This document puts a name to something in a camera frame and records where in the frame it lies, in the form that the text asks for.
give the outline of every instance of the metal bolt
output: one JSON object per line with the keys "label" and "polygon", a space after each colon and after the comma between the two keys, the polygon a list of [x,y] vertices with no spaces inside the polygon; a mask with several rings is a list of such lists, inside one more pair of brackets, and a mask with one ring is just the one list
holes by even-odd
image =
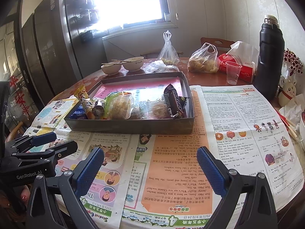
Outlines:
{"label": "metal bolt", "polygon": [[259,177],[260,179],[264,179],[264,178],[265,178],[265,175],[264,175],[264,173],[259,173],[259,174],[258,174],[258,177]]}
{"label": "metal bolt", "polygon": [[40,180],[41,178],[43,178],[43,174],[38,174],[38,175],[36,176],[36,179],[37,179],[37,180]]}
{"label": "metal bolt", "polygon": [[66,170],[64,173],[63,173],[66,177],[72,175],[72,170]]}
{"label": "metal bolt", "polygon": [[230,169],[229,174],[235,176],[237,175],[237,171],[235,169]]}

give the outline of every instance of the plastic cup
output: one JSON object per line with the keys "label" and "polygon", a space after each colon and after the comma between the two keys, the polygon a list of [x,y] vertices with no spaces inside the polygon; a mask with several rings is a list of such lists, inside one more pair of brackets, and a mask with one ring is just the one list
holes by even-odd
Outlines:
{"label": "plastic cup", "polygon": [[242,65],[228,61],[226,62],[226,66],[227,66],[227,83],[232,85],[237,84],[237,80]]}

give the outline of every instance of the white rabbit ornament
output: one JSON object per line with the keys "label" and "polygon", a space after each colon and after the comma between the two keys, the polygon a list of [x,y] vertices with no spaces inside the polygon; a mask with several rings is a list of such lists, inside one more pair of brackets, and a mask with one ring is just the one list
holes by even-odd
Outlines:
{"label": "white rabbit ornament", "polygon": [[284,107],[296,95],[295,89],[296,80],[287,79],[283,90],[279,94],[279,104]]}

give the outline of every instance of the bright window light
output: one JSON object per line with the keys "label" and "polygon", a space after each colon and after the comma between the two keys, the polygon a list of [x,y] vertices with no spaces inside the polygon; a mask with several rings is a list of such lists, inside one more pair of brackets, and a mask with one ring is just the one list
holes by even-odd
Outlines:
{"label": "bright window light", "polygon": [[99,9],[100,30],[123,24],[162,18],[159,0],[94,0]]}

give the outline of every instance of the black thermos bottle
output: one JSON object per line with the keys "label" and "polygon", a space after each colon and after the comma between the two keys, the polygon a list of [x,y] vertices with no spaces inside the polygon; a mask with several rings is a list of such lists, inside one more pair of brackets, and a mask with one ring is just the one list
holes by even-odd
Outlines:
{"label": "black thermos bottle", "polygon": [[260,31],[260,54],[254,87],[267,99],[272,100],[278,88],[282,73],[285,42],[278,20],[265,15]]}

